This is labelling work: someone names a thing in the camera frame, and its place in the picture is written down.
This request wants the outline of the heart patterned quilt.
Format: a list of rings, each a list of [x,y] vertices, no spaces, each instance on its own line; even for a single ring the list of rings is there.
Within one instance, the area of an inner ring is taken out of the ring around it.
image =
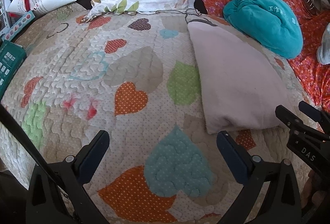
[[[30,25],[1,104],[48,163],[108,132],[85,189],[110,223],[216,223],[242,186],[207,133],[194,16],[85,15],[71,4]]]

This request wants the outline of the green cardboard box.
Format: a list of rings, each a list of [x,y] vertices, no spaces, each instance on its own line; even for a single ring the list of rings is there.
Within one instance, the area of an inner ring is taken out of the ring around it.
[[[0,53],[0,99],[2,99],[27,54],[22,46],[7,40],[2,43]]]

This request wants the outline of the white metal shelf rack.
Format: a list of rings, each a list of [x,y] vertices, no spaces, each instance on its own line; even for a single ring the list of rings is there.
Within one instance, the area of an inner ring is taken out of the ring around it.
[[[5,1],[1,0],[1,14],[0,14],[0,22],[1,22],[1,29],[0,29],[0,37],[3,37],[7,34],[11,28],[8,14],[5,8]]]

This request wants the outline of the light blue flat package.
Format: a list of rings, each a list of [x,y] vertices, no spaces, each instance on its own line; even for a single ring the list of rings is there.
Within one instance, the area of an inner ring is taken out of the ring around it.
[[[19,18],[17,22],[13,24],[8,30],[1,32],[1,39],[3,41],[11,41],[15,36],[17,36],[28,24],[30,24],[35,19],[34,13],[31,11],[26,12],[22,17]]]

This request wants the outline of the pale pink garment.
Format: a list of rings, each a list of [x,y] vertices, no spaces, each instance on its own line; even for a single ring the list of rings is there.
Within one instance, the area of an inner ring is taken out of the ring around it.
[[[207,133],[279,126],[278,105],[293,111],[289,91],[261,45],[224,24],[188,24],[201,81]]]

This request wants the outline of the grey sock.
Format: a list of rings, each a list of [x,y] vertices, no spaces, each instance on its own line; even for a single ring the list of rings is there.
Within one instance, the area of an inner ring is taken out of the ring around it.
[[[317,49],[317,60],[322,65],[330,63],[330,24],[327,25],[322,35],[321,45]]]

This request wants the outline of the teal plush cushion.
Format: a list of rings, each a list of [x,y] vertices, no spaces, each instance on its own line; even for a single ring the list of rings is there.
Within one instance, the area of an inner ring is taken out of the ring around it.
[[[273,53],[294,59],[303,48],[297,17],[283,0],[231,0],[224,19]]]

